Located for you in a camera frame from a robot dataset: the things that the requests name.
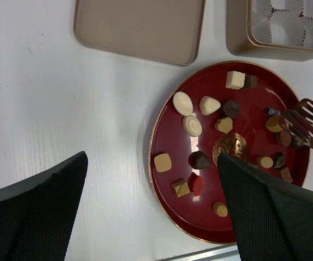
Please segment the dark fluted round chocolate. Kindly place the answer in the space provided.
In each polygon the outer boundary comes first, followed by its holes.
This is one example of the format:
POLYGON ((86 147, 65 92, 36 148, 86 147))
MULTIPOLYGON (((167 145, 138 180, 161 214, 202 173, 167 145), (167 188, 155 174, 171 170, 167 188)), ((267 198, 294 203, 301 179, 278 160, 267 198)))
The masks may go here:
POLYGON ((236 118, 240 113, 240 106, 237 101, 227 101, 222 107, 222 113, 226 117, 236 118))

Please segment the ridged gold round chocolate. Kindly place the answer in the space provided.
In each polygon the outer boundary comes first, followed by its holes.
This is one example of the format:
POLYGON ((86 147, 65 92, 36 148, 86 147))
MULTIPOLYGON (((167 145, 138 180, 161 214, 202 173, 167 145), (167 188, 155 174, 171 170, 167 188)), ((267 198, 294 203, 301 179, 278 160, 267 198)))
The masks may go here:
POLYGON ((265 127, 270 131, 274 133, 278 133, 283 130, 283 128, 279 124, 279 115, 271 116, 265 124, 265 127))

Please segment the metal serving tongs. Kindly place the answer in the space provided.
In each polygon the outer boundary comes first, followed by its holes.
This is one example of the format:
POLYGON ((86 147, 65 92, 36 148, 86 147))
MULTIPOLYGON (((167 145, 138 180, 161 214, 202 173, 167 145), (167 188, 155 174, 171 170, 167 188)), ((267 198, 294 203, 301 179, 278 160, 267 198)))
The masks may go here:
POLYGON ((294 109, 282 113, 278 123, 301 144, 313 149, 313 100, 302 99, 294 109))

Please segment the red lips chocolate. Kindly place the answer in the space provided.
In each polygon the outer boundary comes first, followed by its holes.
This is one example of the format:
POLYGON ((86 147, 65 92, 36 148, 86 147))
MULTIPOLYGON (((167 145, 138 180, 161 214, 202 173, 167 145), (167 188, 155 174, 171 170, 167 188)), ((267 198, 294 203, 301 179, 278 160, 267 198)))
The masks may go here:
POLYGON ((195 196, 199 196, 205 188, 205 181, 200 175, 193 172, 189 177, 188 185, 190 191, 193 192, 195 196))

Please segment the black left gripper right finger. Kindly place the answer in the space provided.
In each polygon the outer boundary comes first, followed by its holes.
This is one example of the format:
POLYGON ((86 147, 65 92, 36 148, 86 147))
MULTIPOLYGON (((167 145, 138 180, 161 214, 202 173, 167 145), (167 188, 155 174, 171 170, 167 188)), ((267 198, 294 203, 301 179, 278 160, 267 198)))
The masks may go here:
POLYGON ((241 260, 313 260, 313 191, 226 153, 217 168, 241 260))

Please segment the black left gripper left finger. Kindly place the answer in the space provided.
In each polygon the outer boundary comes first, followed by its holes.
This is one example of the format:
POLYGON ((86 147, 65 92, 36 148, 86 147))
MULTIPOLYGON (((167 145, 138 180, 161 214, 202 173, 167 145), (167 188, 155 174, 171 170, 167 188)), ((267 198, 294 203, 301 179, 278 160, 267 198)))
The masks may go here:
POLYGON ((0 189, 0 260, 64 260, 87 174, 84 151, 0 189))

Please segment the dark strawberry chocolate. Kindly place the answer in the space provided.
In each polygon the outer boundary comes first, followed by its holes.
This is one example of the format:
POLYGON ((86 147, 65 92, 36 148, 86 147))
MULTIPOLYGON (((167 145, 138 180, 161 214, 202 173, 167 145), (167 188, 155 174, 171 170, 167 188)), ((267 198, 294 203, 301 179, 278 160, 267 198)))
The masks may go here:
POLYGON ((206 169, 211 166, 210 159, 202 151, 196 151, 191 153, 189 157, 189 163, 190 166, 196 170, 206 169))

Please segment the tan shell chocolate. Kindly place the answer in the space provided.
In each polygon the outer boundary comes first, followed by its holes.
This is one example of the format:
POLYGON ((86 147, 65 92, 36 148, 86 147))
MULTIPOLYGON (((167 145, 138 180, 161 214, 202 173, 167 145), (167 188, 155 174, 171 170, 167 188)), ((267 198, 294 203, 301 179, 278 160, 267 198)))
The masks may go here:
POLYGON ((217 120, 214 127, 217 131, 227 134, 233 129, 233 120, 230 117, 223 117, 217 120))

